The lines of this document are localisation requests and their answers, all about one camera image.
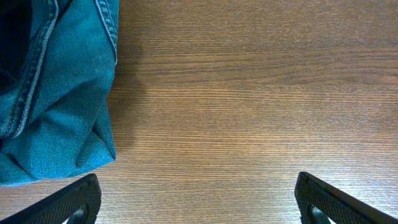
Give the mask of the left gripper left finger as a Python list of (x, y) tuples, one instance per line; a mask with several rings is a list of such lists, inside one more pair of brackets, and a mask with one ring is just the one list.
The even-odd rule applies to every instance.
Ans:
[(88, 174), (39, 202), (1, 220), (1, 224), (94, 224), (101, 206), (95, 174)]

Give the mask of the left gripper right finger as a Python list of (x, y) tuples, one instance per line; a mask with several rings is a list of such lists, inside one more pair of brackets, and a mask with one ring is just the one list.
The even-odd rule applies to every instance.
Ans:
[(308, 172), (298, 174), (295, 198), (304, 224), (397, 224), (397, 219), (346, 194)]

